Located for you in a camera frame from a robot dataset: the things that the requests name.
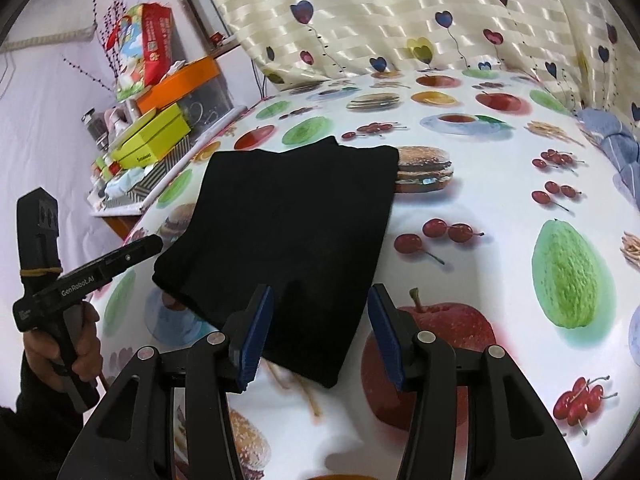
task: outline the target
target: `red apple print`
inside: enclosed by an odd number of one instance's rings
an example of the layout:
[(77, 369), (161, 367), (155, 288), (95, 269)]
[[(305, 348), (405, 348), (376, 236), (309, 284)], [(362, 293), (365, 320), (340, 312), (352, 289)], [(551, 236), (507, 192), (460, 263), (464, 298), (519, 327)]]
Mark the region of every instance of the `red apple print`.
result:
[(245, 133), (242, 137), (236, 140), (234, 144), (234, 150), (248, 150), (260, 146), (262, 143), (271, 136), (276, 127), (272, 124), (268, 126), (259, 126), (255, 130)]
[[(430, 330), (454, 347), (484, 351), (496, 344), (494, 330), (487, 319), (472, 306), (463, 303), (422, 305), (418, 289), (409, 293), (414, 306), (401, 306), (411, 314), (420, 330)], [(367, 338), (360, 365), (362, 387), (371, 411), (376, 418), (401, 430), (409, 430), (414, 412), (415, 393), (398, 392), (386, 376), (385, 367), (373, 333)], [(466, 388), (458, 388), (458, 420), (466, 421)]]
[(501, 112), (517, 112), (522, 108), (522, 101), (510, 94), (478, 94), (476, 101)]

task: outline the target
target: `heart-patterned curtain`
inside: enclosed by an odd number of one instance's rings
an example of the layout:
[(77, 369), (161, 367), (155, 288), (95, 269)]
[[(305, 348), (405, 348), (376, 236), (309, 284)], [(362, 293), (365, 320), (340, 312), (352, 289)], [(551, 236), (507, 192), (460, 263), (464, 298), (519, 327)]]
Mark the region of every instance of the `heart-patterned curtain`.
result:
[(637, 133), (640, 52), (607, 0), (214, 0), (271, 82), (523, 70)]

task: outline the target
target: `plastic container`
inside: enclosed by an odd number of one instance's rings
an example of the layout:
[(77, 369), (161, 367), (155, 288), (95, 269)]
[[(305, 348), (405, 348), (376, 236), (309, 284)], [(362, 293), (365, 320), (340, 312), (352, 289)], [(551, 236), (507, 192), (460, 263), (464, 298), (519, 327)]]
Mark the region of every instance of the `plastic container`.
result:
[(190, 131), (177, 104), (160, 112), (146, 126), (111, 153), (124, 170), (162, 160)]
[(232, 108), (223, 79), (215, 77), (177, 102), (196, 139)]
[(166, 108), (219, 74), (218, 64), (212, 58), (207, 56), (194, 61), (136, 99), (140, 113), (146, 114), (152, 108)]

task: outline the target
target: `rubber band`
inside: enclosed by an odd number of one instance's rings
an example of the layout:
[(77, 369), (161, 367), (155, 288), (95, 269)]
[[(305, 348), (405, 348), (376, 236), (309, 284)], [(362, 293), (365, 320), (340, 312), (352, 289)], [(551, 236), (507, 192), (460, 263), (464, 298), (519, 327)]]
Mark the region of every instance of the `rubber band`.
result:
[(20, 269), (20, 275), (24, 278), (39, 278), (46, 274), (62, 274), (62, 267), (46, 267), (43, 269)]

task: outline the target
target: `white wall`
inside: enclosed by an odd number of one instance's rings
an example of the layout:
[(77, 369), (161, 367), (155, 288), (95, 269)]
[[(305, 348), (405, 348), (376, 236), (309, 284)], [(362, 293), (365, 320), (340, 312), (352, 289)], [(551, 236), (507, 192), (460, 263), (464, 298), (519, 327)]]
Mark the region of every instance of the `white wall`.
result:
[[(188, 60), (204, 55), (177, 0), (126, 0), (128, 6), (155, 1), (172, 8), (174, 22)], [(110, 0), (98, 0), (98, 13)], [(92, 0), (32, 0), (12, 29), (11, 41), (38, 33), (86, 27), (92, 20)], [(103, 220), (89, 215), (85, 196), (90, 189), (89, 168), (97, 150), (82, 126), (81, 116), (91, 108), (105, 109), (113, 97), (105, 89), (68, 67), (66, 56), (95, 76), (108, 79), (109, 70), (97, 44), (71, 43), (16, 51), (16, 71), (0, 98), (0, 406), (14, 406), (18, 394), (21, 336), (15, 329), (11, 307), (21, 297), (15, 238), (15, 203), (19, 196), (42, 186), (60, 208), (60, 258), (66, 270), (119, 245)], [(9, 59), (0, 56), (0, 75)], [(236, 48), (220, 60), (235, 104), (253, 106), (260, 94), (247, 54)], [(7, 83), (0, 82), (0, 94)]]

